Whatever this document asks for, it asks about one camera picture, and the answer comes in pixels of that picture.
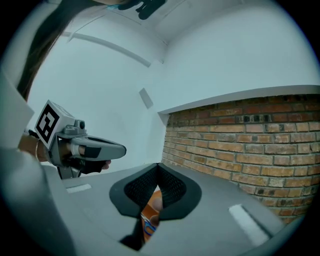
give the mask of orange object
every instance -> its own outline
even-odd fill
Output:
[[[162,198],[162,195],[161,195],[161,191],[158,190],[156,192],[154,192],[150,198],[150,200],[148,201],[147,205],[145,206],[145,208],[143,209],[143,211],[141,212],[147,219],[150,220],[150,218],[154,215],[158,215],[159,212],[157,210],[155,210],[153,207],[152,207],[152,204],[154,202],[154,200],[156,198]],[[150,239],[150,235],[148,235],[145,231],[144,231],[144,228],[145,228],[145,221],[141,218],[142,220],[142,230],[143,230],[143,237],[144,237],[144,241],[147,242],[149,239]],[[153,230],[148,230],[148,232],[150,234],[153,234],[154,231]]]

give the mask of white strip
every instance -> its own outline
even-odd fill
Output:
[[[231,206],[229,212],[247,235],[253,246],[258,247],[269,240],[269,236],[250,217],[241,204]]]
[[[68,188],[66,189],[66,191],[67,191],[69,194],[72,194],[72,193],[76,193],[76,192],[80,192],[80,191],[85,191],[85,190],[89,190],[89,189],[91,189],[90,184],[84,184],[84,185],[80,185],[80,186],[68,187]]]

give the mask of red brick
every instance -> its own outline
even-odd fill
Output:
[[[184,158],[184,159],[188,159],[188,160],[190,160],[190,158],[191,158],[191,154],[188,154],[185,152],[180,152],[180,151],[177,151],[177,156]]]
[[[268,178],[249,176],[245,174],[234,173],[232,180],[235,182],[246,183],[256,186],[266,186],[268,184]]]
[[[212,168],[204,166],[204,165],[201,165],[201,164],[198,164],[198,163],[195,163],[195,162],[191,162],[191,161],[185,160],[184,161],[184,166],[186,166],[188,168],[191,168],[191,169],[194,169],[196,171],[205,173],[205,174],[210,174],[210,175],[213,174],[213,169]]]
[[[163,148],[163,152],[165,152],[165,153],[170,153],[170,148],[164,147],[164,148]]]
[[[235,142],[236,135],[235,134],[218,134],[217,140],[219,142]]]
[[[303,196],[308,196],[308,195],[314,195],[317,193],[319,186],[318,185],[313,185],[313,186],[309,186],[309,187],[305,187],[302,195]]]
[[[216,151],[214,150],[204,149],[204,148],[195,147],[195,146],[188,146],[186,151],[192,154],[211,157],[211,158],[215,158],[217,155]]]
[[[320,183],[320,176],[312,176],[311,185],[317,185]]]
[[[311,178],[287,178],[285,187],[307,187],[311,185]]]
[[[282,188],[285,184],[284,178],[270,178],[269,179],[269,187]]]
[[[246,164],[256,165],[272,165],[272,156],[270,155],[250,155],[250,154],[238,154],[236,161]]]
[[[173,127],[175,132],[194,132],[195,127],[193,126],[183,126],[183,127]]]
[[[285,188],[257,188],[257,195],[265,196],[265,197],[274,197],[274,198],[286,198],[289,189]]]
[[[252,142],[252,135],[239,134],[237,137],[237,141],[250,143]]]
[[[276,112],[290,112],[291,106],[289,104],[281,105],[265,105],[262,107],[262,112],[264,113],[276,113]]]
[[[268,102],[267,97],[257,97],[257,98],[247,98],[247,99],[237,100],[235,102],[235,105],[245,106],[245,105],[263,104],[267,102]]]
[[[198,132],[189,132],[187,134],[187,137],[189,139],[201,140],[203,136],[201,133],[198,133]]]
[[[319,111],[312,113],[312,120],[313,121],[320,121],[320,112]]]
[[[244,131],[245,126],[241,124],[212,125],[210,127],[210,132],[213,133],[243,133]]]
[[[303,204],[304,204],[303,198],[286,198],[286,199],[279,199],[277,206],[292,207],[292,206],[302,206]]]
[[[294,213],[294,209],[293,208],[288,208],[288,209],[282,209],[280,211],[280,216],[291,216]]]
[[[290,188],[288,198],[300,197],[302,193],[302,188]]]
[[[172,142],[172,138],[171,137],[164,137],[164,141],[165,142]]]
[[[176,137],[177,136],[177,132],[176,131],[167,131],[165,133],[165,136]]]
[[[261,202],[265,206],[276,206],[278,199],[277,198],[263,198]]]
[[[285,124],[280,124],[280,131],[281,132],[286,132],[286,133],[292,133],[296,132],[296,126],[294,123],[285,123]]]
[[[175,148],[175,144],[170,143],[170,142],[165,142],[165,143],[164,143],[164,146],[167,147],[167,148],[171,148],[171,149],[174,149],[174,148]]]
[[[288,166],[290,164],[289,156],[275,155],[274,164],[276,166]]]
[[[208,158],[206,160],[206,165],[234,172],[240,172],[242,168],[242,165],[239,163],[224,162],[213,158]]]
[[[296,145],[272,144],[265,145],[265,153],[272,155],[294,155],[297,153]]]
[[[260,174],[260,166],[243,165],[242,172],[244,174],[259,175]]]
[[[204,133],[202,137],[204,140],[209,140],[209,141],[217,140],[217,134],[213,134],[213,133]]]
[[[267,133],[279,133],[280,132],[280,126],[277,123],[265,124],[265,131]]]
[[[217,118],[207,118],[207,119],[195,119],[190,120],[190,126],[206,126],[206,125],[214,125],[218,123]]]
[[[305,198],[303,199],[303,204],[304,204],[304,205],[310,205],[310,204],[312,204],[313,199],[314,199],[313,196],[305,197]]]
[[[210,127],[209,126],[196,126],[194,128],[195,132],[200,132],[200,133],[207,133],[209,132]]]
[[[174,161],[175,163],[179,164],[179,165],[182,165],[182,166],[183,166],[184,163],[185,163],[185,160],[184,160],[184,159],[179,158],[179,157],[176,157],[176,156],[173,157],[173,161]]]
[[[298,122],[296,125],[297,132],[308,132],[309,131],[309,124],[307,122]]]
[[[248,185],[242,185],[239,184],[239,188],[243,190],[244,192],[247,192],[248,194],[254,195],[256,192],[255,186],[248,186]]]
[[[281,211],[280,208],[269,208],[269,209],[277,216],[280,214],[280,211]]]
[[[238,143],[228,143],[228,142],[217,142],[210,141],[209,148],[215,150],[224,150],[224,151],[232,151],[232,152],[243,152],[244,145]]]
[[[272,115],[272,121],[273,122],[279,122],[279,123],[287,122],[288,121],[288,115],[286,113],[273,114]]]
[[[234,153],[218,152],[216,158],[224,161],[233,162],[235,159]]]
[[[320,142],[310,144],[312,152],[320,152]]]
[[[314,132],[292,133],[291,142],[313,142],[316,140]]]
[[[314,165],[308,167],[308,175],[320,174],[320,165]]]
[[[196,140],[194,145],[196,147],[200,147],[200,148],[207,148],[208,147],[208,141]]]
[[[209,111],[200,111],[200,112],[197,112],[196,113],[196,116],[195,118],[196,119],[205,119],[205,118],[208,118],[210,117],[210,112]]]
[[[234,101],[227,101],[227,102],[222,102],[218,104],[218,108],[220,110],[222,109],[231,109],[235,106],[235,102]]]
[[[304,105],[306,111],[317,111],[320,110],[320,104],[305,104]]]
[[[179,138],[188,138],[188,133],[187,132],[178,132],[176,134],[176,136]]]
[[[243,109],[244,114],[257,114],[261,113],[261,107],[260,106],[247,106]]]
[[[252,142],[272,143],[272,135],[253,135]]]
[[[293,110],[293,111],[304,111],[304,110],[305,110],[305,107],[304,107],[303,104],[297,103],[297,104],[293,104],[293,105],[292,105],[292,110]]]
[[[178,121],[178,126],[188,126],[189,121],[188,120],[180,120]]]
[[[261,175],[275,176],[275,177],[290,177],[293,176],[293,168],[282,167],[262,167]]]
[[[186,151],[187,150],[187,146],[185,146],[185,145],[175,145],[175,149],[179,150],[179,151]]]
[[[245,130],[247,133],[263,133],[264,127],[262,124],[247,124]]]
[[[311,152],[310,144],[302,143],[298,144],[298,154],[309,154]]]
[[[259,144],[247,144],[245,145],[245,152],[253,154],[263,154],[264,146]]]
[[[226,179],[226,180],[230,180],[231,172],[223,171],[223,170],[214,170],[213,176],[216,176],[216,177],[219,177],[222,179]]]
[[[304,166],[315,164],[314,155],[292,155],[290,164],[292,166]]]
[[[289,143],[290,134],[275,134],[274,143]]]
[[[308,167],[307,166],[300,166],[294,168],[294,176],[307,176]]]
[[[235,115],[241,115],[242,114],[242,108],[230,108],[230,109],[224,109],[224,110],[215,110],[211,112],[212,117],[223,117],[223,116],[235,116]]]
[[[192,139],[187,139],[187,138],[173,138],[172,142],[176,144],[183,144],[183,145],[190,145],[193,146],[195,141]]]
[[[288,119],[290,122],[312,121],[312,114],[311,113],[289,113]]]
[[[320,122],[310,122],[310,131],[320,131]]]
[[[283,95],[278,95],[278,96],[270,96],[268,97],[268,101],[269,103],[284,103],[286,102],[287,100],[284,99],[284,96]]]
[[[192,160],[197,162],[197,163],[200,163],[200,164],[205,164],[206,162],[206,158],[205,157],[202,157],[202,156],[197,156],[197,155],[193,155],[192,156]]]
[[[234,116],[232,116],[232,117],[220,117],[218,123],[219,124],[234,124],[234,123],[236,123],[236,120],[235,120]]]
[[[295,208],[294,210],[294,215],[301,215],[301,214],[305,214],[309,209],[309,206],[302,206],[302,207],[298,207]]]

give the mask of white ceiling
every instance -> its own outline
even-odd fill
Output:
[[[58,3],[61,0],[48,0],[49,2]],[[244,2],[252,2],[260,0],[167,0],[147,20],[140,20],[136,9],[142,5],[137,5],[128,10],[108,10],[108,12],[116,13],[124,18],[140,24],[147,30],[155,33],[167,45],[175,38],[179,37],[190,27],[201,23],[212,17],[213,15],[241,5]],[[77,24],[78,28],[85,26],[104,14],[107,14],[103,7],[85,11],[74,19],[73,24]]]

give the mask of hand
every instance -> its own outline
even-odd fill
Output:
[[[152,208],[155,209],[157,212],[160,212],[163,209],[162,199],[159,197],[154,199],[154,201],[152,202]],[[159,226],[159,214],[153,215],[150,218],[150,224],[154,227]]]
[[[72,153],[71,153],[70,143],[61,142],[59,144],[59,153],[60,153],[61,160],[66,160],[67,158],[71,157]],[[85,155],[85,148],[83,146],[79,147],[79,153],[81,156]],[[105,165],[102,167],[102,170],[108,170],[110,164],[111,164],[111,160],[106,161]]]

